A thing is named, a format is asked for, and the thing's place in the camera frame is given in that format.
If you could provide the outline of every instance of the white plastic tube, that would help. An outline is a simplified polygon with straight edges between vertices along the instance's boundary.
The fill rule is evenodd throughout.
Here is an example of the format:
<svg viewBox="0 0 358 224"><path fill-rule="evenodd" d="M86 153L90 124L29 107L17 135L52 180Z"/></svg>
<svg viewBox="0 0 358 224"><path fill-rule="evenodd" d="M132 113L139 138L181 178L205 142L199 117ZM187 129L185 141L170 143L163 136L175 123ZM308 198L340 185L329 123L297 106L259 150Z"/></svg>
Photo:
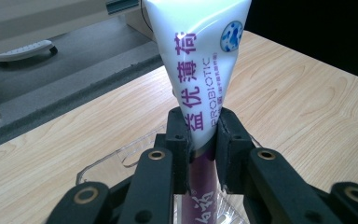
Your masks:
<svg viewBox="0 0 358 224"><path fill-rule="evenodd" d="M146 0L158 49L194 144L178 223L215 223L214 134L251 0Z"/></svg>

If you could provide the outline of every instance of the wood grain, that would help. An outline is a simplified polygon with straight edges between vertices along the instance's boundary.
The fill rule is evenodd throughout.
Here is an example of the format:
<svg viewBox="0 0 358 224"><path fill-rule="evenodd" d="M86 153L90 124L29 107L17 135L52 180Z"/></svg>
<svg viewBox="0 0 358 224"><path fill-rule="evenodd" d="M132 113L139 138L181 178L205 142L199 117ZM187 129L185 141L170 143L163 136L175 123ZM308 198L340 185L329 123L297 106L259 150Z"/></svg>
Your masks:
<svg viewBox="0 0 358 224"><path fill-rule="evenodd" d="M165 123L164 67L0 146L0 223L41 223L76 174ZM358 77L244 33L224 106L312 185L358 183Z"/></svg>

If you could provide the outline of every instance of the transparent plastic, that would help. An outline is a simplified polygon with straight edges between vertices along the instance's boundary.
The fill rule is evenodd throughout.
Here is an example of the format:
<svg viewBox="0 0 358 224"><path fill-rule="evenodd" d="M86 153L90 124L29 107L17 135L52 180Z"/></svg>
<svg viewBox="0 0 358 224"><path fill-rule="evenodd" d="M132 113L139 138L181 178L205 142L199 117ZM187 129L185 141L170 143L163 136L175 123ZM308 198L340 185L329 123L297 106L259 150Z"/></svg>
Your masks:
<svg viewBox="0 0 358 224"><path fill-rule="evenodd" d="M152 132L136 139L128 145L112 151L105 157L85 167L77 174L76 184L87 181L98 181L112 188L125 178L134 174L141 154L152 148L157 133L165 133L165 126L157 127ZM242 196L227 195L220 191L218 194L217 224L249 223L242 205ZM176 197L174 205L174 223L176 221Z"/></svg>

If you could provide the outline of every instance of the tube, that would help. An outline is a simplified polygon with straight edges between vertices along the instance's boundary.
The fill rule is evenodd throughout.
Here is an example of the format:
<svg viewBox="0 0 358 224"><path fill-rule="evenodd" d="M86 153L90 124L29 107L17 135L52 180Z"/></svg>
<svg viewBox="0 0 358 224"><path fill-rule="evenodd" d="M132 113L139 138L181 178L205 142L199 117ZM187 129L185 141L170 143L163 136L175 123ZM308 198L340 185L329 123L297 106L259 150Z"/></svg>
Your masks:
<svg viewBox="0 0 358 224"><path fill-rule="evenodd" d="M251 0L146 0L145 6L193 143L190 191L178 223L215 223L214 134Z"/></svg>

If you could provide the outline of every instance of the squeeze tube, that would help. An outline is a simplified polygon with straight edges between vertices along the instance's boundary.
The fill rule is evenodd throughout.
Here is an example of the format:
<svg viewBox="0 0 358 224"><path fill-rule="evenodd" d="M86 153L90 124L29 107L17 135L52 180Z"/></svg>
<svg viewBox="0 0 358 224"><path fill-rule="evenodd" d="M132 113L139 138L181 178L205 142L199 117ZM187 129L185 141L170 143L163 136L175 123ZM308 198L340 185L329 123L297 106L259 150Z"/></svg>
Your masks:
<svg viewBox="0 0 358 224"><path fill-rule="evenodd" d="M214 134L251 0L145 0L193 143L178 223L215 223Z"/></svg>

